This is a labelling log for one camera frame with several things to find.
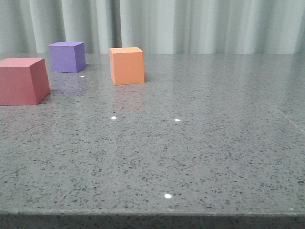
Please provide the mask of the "pale green curtain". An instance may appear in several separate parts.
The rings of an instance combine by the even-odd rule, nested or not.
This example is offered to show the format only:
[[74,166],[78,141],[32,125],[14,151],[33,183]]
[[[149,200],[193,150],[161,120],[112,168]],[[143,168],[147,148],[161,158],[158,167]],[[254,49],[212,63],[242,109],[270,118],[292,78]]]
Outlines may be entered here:
[[3,0],[0,51],[45,53],[55,42],[88,53],[291,54],[305,51],[302,0]]

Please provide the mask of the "purple foam cube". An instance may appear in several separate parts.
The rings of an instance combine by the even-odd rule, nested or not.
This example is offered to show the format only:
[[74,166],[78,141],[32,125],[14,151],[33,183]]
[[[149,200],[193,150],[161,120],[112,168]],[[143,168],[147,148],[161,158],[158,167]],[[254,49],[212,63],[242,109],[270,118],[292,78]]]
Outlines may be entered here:
[[49,45],[53,72],[77,73],[86,67],[83,42],[57,42]]

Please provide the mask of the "red foam cube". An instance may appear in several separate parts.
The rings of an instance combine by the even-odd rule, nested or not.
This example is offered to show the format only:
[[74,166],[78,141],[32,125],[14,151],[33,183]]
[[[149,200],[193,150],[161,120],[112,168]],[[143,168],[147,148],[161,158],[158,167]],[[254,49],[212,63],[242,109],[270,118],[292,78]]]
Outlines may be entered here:
[[0,62],[1,105],[38,105],[49,93],[44,58],[6,58]]

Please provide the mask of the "orange foam cube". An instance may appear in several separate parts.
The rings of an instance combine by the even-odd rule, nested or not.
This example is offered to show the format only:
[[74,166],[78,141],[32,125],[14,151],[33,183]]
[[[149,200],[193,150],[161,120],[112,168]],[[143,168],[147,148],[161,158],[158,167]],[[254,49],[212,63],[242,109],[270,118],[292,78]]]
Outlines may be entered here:
[[145,82],[144,53],[138,47],[109,49],[111,78],[115,85]]

